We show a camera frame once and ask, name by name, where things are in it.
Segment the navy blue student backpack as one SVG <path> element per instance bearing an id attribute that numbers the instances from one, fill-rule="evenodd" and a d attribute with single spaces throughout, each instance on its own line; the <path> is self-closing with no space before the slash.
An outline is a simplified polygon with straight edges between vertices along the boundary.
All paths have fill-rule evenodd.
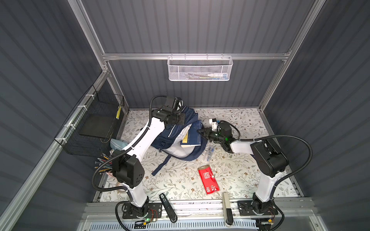
<path id="1" fill-rule="evenodd" d="M 199 120 L 198 113 L 196 113 L 193 108 L 185 106 L 183 112 L 185 113 L 185 124 L 167 126 L 151 144 L 155 149 L 167 154 L 164 162 L 151 173 L 152 176 L 156 176 L 169 162 L 170 158 L 174 157 L 183 161 L 193 161 L 196 160 L 206 148 L 208 141 L 205 138 L 201 138 L 200 146 L 183 148 L 180 145 L 192 123 Z"/>

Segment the navy blue book yellow label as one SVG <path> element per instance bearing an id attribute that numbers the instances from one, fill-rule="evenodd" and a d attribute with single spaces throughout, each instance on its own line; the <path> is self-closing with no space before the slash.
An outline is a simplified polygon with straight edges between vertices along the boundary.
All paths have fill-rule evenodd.
<path id="1" fill-rule="evenodd" d="M 187 134 L 181 141 L 180 145 L 183 148 L 187 147 L 195 147 L 201 145 L 201 135 L 197 132 L 202 128 L 202 120 L 197 120 L 196 122 L 192 123 L 190 129 L 188 130 Z"/>

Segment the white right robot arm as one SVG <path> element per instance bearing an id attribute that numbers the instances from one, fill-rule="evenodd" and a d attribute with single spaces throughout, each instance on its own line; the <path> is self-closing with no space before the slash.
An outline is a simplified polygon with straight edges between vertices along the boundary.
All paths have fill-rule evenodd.
<path id="1" fill-rule="evenodd" d="M 275 137 L 242 139 L 241 132 L 231 123 L 215 119 L 211 122 L 217 125 L 199 129 L 197 133 L 202 138 L 221 145 L 228 153 L 251 154 L 261 172 L 254 200 L 259 203 L 270 202 L 273 199 L 276 184 L 289 164 L 287 157 L 275 142 Z"/>

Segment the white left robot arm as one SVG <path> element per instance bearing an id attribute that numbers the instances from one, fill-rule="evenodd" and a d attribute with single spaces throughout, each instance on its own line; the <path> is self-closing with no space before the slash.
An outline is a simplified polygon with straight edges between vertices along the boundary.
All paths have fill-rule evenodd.
<path id="1" fill-rule="evenodd" d="M 180 98 L 164 95 L 153 97 L 145 126 L 128 146 L 112 155 L 112 175 L 119 185 L 110 190 L 125 191 L 133 206 L 145 207 L 148 196 L 142 186 L 142 179 L 145 176 L 142 159 L 151 144 L 168 126 L 183 125 L 184 120 L 183 101 Z"/>

